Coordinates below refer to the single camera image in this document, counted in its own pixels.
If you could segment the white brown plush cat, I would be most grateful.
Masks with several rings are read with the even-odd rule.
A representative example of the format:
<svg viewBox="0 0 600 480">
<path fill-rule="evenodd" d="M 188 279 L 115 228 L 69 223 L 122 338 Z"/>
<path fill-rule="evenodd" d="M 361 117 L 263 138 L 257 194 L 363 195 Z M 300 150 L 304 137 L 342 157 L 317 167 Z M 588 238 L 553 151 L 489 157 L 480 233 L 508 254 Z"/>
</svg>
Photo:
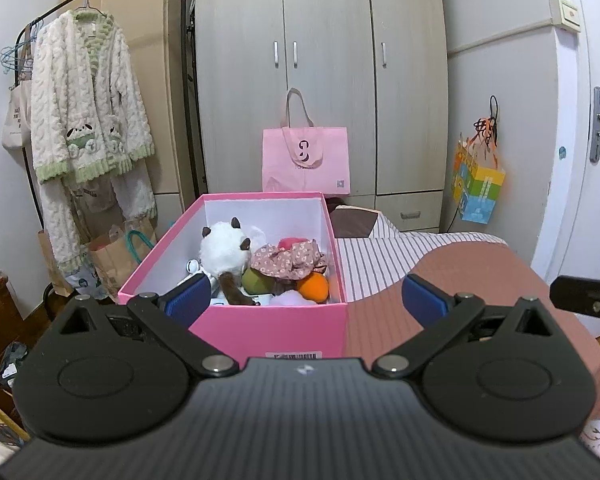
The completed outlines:
<svg viewBox="0 0 600 480">
<path fill-rule="evenodd" d="M 201 231 L 200 264 L 219 284 L 228 304 L 258 306 L 240 289 L 242 274 L 250 263 L 251 240 L 237 217 L 204 226 Z"/>
</svg>

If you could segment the green makeup sponge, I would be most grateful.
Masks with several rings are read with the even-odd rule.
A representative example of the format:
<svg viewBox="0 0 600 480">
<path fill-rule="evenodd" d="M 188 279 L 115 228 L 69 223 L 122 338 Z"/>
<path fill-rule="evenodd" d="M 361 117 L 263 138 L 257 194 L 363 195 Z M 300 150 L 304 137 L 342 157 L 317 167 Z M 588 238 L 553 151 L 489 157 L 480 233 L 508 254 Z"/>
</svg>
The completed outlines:
<svg viewBox="0 0 600 480">
<path fill-rule="evenodd" d="M 266 276 L 257 270 L 248 268 L 242 274 L 242 288 L 249 295 L 272 294 L 274 286 L 274 278 Z"/>
</svg>

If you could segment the purple plush toy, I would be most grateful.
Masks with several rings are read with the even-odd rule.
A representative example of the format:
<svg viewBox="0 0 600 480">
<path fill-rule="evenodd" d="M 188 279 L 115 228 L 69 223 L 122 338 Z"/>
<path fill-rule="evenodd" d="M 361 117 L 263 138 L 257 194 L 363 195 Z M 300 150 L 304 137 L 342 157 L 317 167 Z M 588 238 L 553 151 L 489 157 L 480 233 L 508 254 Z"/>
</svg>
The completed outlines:
<svg viewBox="0 0 600 480">
<path fill-rule="evenodd" d="M 270 306 L 276 307 L 313 307 L 316 302 L 304 298 L 298 290 L 286 290 L 280 295 L 273 296 L 270 299 Z"/>
</svg>

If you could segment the orange makeup sponge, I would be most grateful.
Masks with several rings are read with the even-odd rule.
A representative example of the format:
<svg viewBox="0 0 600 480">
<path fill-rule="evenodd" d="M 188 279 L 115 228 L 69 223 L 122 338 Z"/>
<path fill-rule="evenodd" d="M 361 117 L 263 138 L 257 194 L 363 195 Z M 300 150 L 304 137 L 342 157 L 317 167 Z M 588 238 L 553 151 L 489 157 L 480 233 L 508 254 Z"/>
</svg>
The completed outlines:
<svg viewBox="0 0 600 480">
<path fill-rule="evenodd" d="M 324 304 L 329 298 L 328 279 L 318 272 L 311 272 L 298 281 L 296 289 L 304 300 L 313 301 L 316 304 Z"/>
</svg>

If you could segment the floral pink scrunchie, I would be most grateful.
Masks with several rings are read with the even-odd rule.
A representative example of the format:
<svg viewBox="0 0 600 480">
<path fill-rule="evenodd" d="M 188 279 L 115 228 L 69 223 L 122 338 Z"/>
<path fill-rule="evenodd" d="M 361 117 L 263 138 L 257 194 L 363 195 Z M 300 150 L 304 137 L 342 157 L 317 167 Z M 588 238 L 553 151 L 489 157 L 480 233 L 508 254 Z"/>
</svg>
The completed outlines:
<svg viewBox="0 0 600 480">
<path fill-rule="evenodd" d="M 250 268 L 283 281 L 300 281 L 311 272 L 325 273 L 327 258 L 315 240 L 295 244 L 291 250 L 266 245 L 251 255 Z"/>
</svg>

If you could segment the pink fluffy pompom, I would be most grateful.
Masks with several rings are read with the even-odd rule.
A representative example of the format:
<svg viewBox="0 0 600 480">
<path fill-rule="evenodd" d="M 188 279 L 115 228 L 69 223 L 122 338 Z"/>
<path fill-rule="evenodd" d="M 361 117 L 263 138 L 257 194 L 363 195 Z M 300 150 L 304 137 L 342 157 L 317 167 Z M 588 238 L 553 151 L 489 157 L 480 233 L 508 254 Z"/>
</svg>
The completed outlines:
<svg viewBox="0 0 600 480">
<path fill-rule="evenodd" d="M 302 244 L 307 241 L 308 239 L 303 237 L 285 237 L 278 242 L 277 248 L 281 250 L 291 250 L 294 248 L 295 244 Z"/>
</svg>

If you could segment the blue wet wipes pack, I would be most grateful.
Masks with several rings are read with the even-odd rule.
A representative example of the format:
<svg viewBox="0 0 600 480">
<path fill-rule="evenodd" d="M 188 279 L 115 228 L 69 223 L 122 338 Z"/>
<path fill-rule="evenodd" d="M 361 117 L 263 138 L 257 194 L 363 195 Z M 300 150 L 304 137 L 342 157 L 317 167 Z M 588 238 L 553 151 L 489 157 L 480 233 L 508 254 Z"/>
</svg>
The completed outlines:
<svg viewBox="0 0 600 480">
<path fill-rule="evenodd" d="M 221 292 L 220 283 L 218 279 L 208 272 L 197 259 L 190 259 L 187 261 L 186 275 L 178 285 L 197 286 L 205 290 L 210 290 L 210 304 L 212 306 L 219 306 L 220 304 L 226 304 L 225 296 Z"/>
</svg>

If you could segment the white mesh bath pouf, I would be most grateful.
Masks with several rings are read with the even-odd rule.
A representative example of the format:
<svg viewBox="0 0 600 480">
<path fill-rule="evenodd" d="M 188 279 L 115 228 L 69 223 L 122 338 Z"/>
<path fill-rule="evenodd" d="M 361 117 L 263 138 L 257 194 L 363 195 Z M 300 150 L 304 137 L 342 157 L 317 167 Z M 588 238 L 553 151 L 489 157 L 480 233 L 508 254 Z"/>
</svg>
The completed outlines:
<svg viewBox="0 0 600 480">
<path fill-rule="evenodd" d="M 266 237 L 265 232 L 263 232 L 256 226 L 250 226 L 249 228 L 245 228 L 245 234 L 250 239 L 251 252 L 256 252 L 257 250 L 268 244 L 268 238 Z"/>
</svg>

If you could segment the white door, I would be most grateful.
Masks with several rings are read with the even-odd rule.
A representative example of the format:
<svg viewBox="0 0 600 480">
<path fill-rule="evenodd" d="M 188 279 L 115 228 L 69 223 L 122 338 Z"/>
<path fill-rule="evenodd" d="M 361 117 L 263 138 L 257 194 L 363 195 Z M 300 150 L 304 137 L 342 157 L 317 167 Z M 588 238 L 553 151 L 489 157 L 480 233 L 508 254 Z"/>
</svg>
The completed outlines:
<svg viewBox="0 0 600 480">
<path fill-rule="evenodd" d="M 600 0 L 567 0 L 580 29 L 556 32 L 557 133 L 554 167 L 533 269 L 600 281 Z"/>
</svg>

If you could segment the pink storage box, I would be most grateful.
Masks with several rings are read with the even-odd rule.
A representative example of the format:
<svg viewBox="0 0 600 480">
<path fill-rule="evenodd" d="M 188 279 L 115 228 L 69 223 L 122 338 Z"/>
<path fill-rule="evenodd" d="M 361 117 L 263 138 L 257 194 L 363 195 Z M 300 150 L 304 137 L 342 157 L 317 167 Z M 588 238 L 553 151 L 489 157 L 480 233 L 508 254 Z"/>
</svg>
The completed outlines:
<svg viewBox="0 0 600 480">
<path fill-rule="evenodd" d="M 234 279 L 251 297 L 229 304 L 201 247 L 221 248 L 205 228 L 238 220 L 253 261 Z M 164 296 L 197 284 L 201 296 L 170 309 L 193 334 L 234 358 L 340 358 L 348 307 L 332 222 L 317 192 L 220 193 L 198 198 L 148 252 L 118 292 Z"/>
</svg>

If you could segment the colourful paper gift bag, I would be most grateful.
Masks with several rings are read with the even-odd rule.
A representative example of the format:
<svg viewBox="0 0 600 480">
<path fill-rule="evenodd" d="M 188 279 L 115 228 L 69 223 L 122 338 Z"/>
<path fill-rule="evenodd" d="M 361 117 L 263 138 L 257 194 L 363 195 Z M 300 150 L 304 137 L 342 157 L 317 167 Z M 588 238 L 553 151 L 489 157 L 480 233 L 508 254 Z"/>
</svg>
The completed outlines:
<svg viewBox="0 0 600 480">
<path fill-rule="evenodd" d="M 506 170 L 495 143 L 495 119 L 480 118 L 474 123 L 475 133 L 460 136 L 453 164 L 453 198 L 463 221 L 488 224 Z"/>
</svg>

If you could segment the pink tote bag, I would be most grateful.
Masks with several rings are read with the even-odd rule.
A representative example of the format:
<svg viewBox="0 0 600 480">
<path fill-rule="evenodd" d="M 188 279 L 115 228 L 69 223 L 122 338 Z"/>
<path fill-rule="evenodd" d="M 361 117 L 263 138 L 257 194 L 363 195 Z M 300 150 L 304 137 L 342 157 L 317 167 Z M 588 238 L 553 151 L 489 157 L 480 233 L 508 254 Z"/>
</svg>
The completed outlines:
<svg viewBox="0 0 600 480">
<path fill-rule="evenodd" d="M 291 127 L 290 101 L 298 96 L 306 125 Z M 306 110 L 302 93 L 286 93 L 280 127 L 262 132 L 262 191 L 320 192 L 347 196 L 351 192 L 349 138 L 346 127 L 319 127 Z"/>
</svg>

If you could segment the cream knitted cardigan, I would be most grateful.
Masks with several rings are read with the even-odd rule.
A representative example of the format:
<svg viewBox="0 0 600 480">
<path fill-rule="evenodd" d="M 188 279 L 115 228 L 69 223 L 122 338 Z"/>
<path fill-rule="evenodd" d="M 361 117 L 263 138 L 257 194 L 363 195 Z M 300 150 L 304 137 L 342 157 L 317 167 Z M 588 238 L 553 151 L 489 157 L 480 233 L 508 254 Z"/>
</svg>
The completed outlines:
<svg viewBox="0 0 600 480">
<path fill-rule="evenodd" d="M 146 160 L 155 153 L 122 28 L 110 14 L 69 10 L 35 40 L 31 148 L 50 247 L 63 274 L 90 262 L 70 200 L 107 182 L 126 220 L 155 217 Z"/>
</svg>

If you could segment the beige tall cabinet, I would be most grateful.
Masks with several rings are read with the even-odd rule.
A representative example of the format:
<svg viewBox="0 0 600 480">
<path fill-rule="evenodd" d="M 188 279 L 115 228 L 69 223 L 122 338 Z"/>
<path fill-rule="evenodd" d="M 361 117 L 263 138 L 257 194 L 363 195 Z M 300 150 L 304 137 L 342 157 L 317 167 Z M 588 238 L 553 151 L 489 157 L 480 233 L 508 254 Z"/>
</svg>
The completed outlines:
<svg viewBox="0 0 600 480">
<path fill-rule="evenodd" d="M 192 0 L 90 0 L 114 16 L 128 42 L 156 154 L 147 161 L 166 232 L 207 191 L 196 101 Z"/>
</svg>

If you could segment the beige wall switch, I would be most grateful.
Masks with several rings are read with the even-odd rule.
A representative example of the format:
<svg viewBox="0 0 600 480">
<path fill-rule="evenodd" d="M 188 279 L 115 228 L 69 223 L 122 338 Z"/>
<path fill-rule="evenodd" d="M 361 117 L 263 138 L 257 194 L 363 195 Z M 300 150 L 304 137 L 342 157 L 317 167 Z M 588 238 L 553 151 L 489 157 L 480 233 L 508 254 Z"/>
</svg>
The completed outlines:
<svg viewBox="0 0 600 480">
<path fill-rule="evenodd" d="M 574 34 L 581 31 L 580 11 L 567 0 L 550 0 L 550 18 L 557 28 Z"/>
</svg>

